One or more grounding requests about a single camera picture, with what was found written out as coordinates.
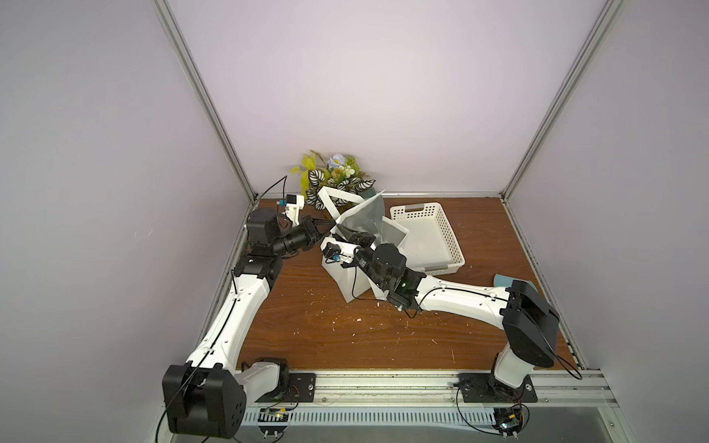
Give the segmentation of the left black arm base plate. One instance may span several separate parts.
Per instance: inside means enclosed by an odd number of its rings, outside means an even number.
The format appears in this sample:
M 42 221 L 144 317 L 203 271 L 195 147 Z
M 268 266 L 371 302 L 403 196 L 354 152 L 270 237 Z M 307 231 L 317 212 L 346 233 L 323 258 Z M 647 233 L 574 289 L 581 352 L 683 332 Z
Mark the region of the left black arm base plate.
M 312 403 L 315 398 L 317 375 L 308 372 L 291 373 L 288 383 L 262 395 L 256 403 Z

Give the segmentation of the white insulated delivery bag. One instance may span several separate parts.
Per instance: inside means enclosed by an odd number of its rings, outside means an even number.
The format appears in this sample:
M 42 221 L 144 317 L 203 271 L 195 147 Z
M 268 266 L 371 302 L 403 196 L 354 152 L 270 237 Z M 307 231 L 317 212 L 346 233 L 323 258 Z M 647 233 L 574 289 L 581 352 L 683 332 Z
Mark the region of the white insulated delivery bag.
M 322 267 L 330 274 L 343 298 L 350 303 L 368 290 L 373 290 L 377 300 L 385 293 L 369 277 L 350 263 L 358 247 L 375 249 L 379 245 L 392 244 L 404 250 L 409 230 L 385 215 L 385 202 L 381 192 L 364 199 L 338 188 L 325 186 L 317 193 L 335 226 L 322 240 L 321 249 L 336 245 L 334 258 L 325 256 Z

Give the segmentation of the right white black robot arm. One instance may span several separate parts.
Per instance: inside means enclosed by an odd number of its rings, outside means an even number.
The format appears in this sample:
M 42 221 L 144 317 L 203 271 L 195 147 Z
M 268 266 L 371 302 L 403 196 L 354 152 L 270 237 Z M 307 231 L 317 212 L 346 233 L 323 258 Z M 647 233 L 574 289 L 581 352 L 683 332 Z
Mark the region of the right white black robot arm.
M 534 369 L 554 367 L 559 314 L 528 282 L 513 280 L 502 287 L 458 284 L 409 268 L 393 244 L 344 242 L 339 248 L 343 267 L 363 272 L 390 305 L 409 317 L 443 312 L 502 330 L 506 344 L 494 360 L 490 387 L 520 389 Z

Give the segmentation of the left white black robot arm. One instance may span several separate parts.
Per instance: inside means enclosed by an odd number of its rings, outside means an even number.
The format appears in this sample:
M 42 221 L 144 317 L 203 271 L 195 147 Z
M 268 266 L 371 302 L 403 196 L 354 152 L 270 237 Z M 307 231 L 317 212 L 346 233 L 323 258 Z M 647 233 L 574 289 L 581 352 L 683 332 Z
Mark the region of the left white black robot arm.
M 222 308 L 186 363 L 170 365 L 162 378 L 159 431 L 232 439 L 251 404 L 265 397 L 281 401 L 288 395 L 286 360 L 266 357 L 240 367 L 238 357 L 284 261 L 315 247 L 334 222 L 306 215 L 284 230 L 281 216 L 272 208 L 258 208 L 247 218 L 249 247 L 231 271 Z

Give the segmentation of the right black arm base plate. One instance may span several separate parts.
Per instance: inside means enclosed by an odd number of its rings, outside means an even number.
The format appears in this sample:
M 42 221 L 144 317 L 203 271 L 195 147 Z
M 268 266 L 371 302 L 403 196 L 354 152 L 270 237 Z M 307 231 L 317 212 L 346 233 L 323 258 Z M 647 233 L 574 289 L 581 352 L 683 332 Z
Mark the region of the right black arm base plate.
M 518 388 L 511 388 L 494 378 L 492 373 L 460 373 L 453 384 L 461 390 L 464 402 L 536 403 L 537 392 L 529 375 Z

